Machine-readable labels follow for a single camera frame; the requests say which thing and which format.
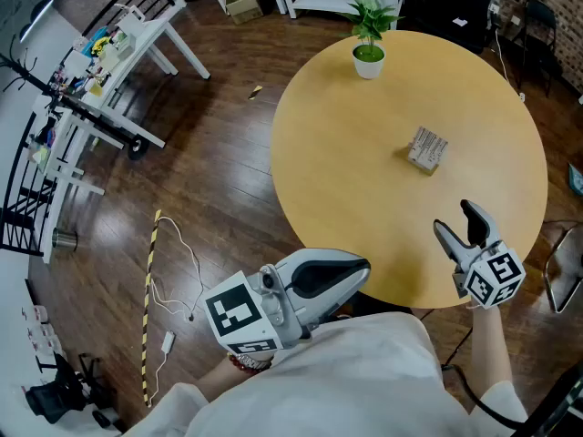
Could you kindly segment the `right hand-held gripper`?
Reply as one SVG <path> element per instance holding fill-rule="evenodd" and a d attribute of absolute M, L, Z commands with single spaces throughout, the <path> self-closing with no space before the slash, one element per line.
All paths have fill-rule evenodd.
<path fill-rule="evenodd" d="M 467 219 L 471 245 L 439 219 L 434 221 L 434 234 L 446 256 L 458 267 L 453 279 L 459 297 L 469 295 L 487 310 L 512 299 L 526 272 L 516 251 L 500 240 L 496 223 L 483 208 L 468 199 L 462 199 L 460 207 Z M 477 255 L 476 246 L 482 249 Z"/>

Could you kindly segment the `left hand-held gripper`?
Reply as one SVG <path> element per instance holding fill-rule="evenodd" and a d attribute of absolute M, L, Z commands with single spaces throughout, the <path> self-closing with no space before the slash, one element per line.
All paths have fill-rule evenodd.
<path fill-rule="evenodd" d="M 217 342 L 234 355 L 287 350 L 368 280 L 370 262 L 339 249 L 300 249 L 250 276 L 239 271 L 202 298 Z"/>

